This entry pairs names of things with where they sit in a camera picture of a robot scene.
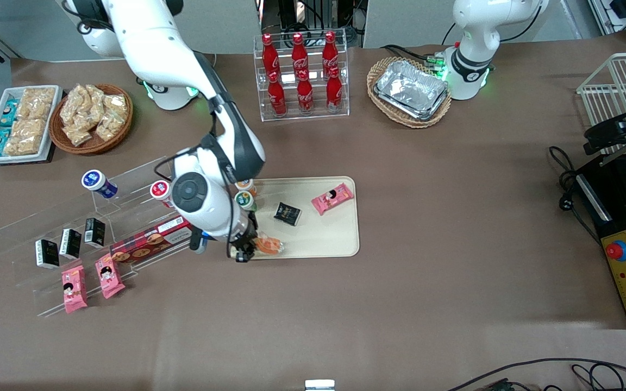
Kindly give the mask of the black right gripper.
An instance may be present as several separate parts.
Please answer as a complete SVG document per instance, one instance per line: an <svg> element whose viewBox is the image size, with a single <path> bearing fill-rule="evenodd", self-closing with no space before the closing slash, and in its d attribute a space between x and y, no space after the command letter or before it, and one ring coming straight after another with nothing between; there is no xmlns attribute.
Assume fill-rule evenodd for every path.
<svg viewBox="0 0 626 391"><path fill-rule="evenodd" d="M230 244L234 248L234 259L247 263L253 258L258 240L258 220L255 213L238 213L231 229Z"/></svg>

